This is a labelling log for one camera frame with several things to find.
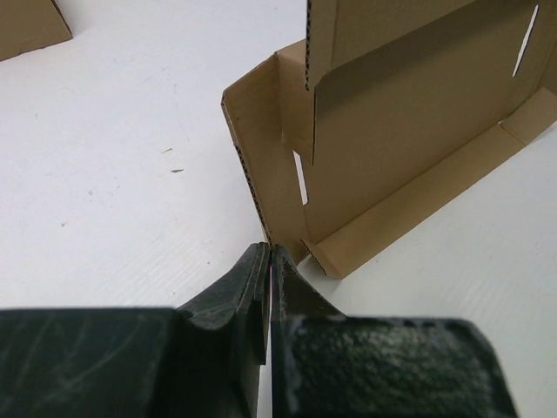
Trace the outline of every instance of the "cardboard flap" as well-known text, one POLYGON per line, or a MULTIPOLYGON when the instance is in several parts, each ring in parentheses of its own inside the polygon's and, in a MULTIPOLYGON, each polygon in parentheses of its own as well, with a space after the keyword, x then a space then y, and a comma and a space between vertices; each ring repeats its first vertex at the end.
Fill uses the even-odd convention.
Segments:
POLYGON ((553 5, 541 4, 516 77, 535 1, 473 2, 323 78, 315 88, 314 164, 304 166, 311 241, 334 233, 529 98, 540 81, 539 63, 553 48, 553 5))
POLYGON ((305 42, 277 51, 282 140, 313 163, 313 93, 305 88, 305 42))
POLYGON ((266 238, 299 262, 305 219, 292 150, 280 140, 278 67, 270 57, 228 87, 221 105, 266 238))
POLYGON ((540 89, 501 122, 511 135, 528 145, 557 120, 557 97, 547 89, 540 89))
POLYGON ((309 0, 307 81, 443 17, 474 0, 309 0))
POLYGON ((0 1, 0 61, 70 39, 53 0, 0 1))
POLYGON ((319 244, 307 246, 327 275, 342 279, 522 148, 496 125, 319 244))

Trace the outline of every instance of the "corrugated cardboard edge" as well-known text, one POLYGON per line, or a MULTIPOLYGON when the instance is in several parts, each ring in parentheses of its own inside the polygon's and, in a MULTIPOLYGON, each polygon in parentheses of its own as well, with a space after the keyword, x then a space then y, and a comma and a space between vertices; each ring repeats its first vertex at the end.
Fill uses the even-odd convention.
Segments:
POLYGON ((305 89, 304 41, 276 52, 280 83, 283 141, 313 164, 314 94, 305 89))
POLYGON ((547 62, 546 72, 541 79, 541 85, 549 89, 553 94, 557 94, 557 44, 555 44, 553 53, 547 62))
POLYGON ((313 91, 330 70, 338 0, 307 0, 305 87, 313 91))
POLYGON ((300 262, 307 255, 299 240, 305 216, 292 149, 281 141, 279 94, 273 55, 228 87, 221 106, 267 240, 300 262))
POLYGON ((462 146, 323 239, 305 240, 334 278, 344 278, 519 152, 557 120, 557 97, 541 89, 500 125, 462 146))

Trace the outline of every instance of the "brown cardboard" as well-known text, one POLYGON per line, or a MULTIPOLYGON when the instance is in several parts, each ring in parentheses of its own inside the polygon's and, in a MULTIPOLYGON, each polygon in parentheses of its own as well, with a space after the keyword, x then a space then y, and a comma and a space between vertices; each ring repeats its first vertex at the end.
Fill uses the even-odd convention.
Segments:
POLYGON ((53 0, 0 0, 0 61, 69 39, 53 0))
POLYGON ((305 51, 223 102, 269 240, 333 277, 361 266, 557 119, 556 38, 557 0, 311 2, 305 51))

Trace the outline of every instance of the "white table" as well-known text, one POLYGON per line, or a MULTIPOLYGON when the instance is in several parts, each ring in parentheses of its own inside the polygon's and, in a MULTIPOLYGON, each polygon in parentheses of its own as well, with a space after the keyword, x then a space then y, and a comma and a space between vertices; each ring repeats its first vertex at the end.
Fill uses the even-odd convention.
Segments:
MULTIPOLYGON (((263 239, 220 95, 305 1, 58 3, 75 39, 0 63, 0 307, 181 305, 263 239)), ((554 126, 347 279, 301 270, 347 314, 473 320, 552 417, 556 217, 554 126)))

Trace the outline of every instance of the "cardboard box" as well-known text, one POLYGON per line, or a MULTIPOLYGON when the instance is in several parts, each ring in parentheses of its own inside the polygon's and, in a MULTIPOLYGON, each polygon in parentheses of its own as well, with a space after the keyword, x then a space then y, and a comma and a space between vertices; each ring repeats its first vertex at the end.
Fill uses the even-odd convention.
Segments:
POLYGON ((0 61, 69 39, 53 0, 0 0, 0 61))
POLYGON ((310 1, 223 95, 269 241, 364 264, 557 119, 556 39, 557 0, 310 1))

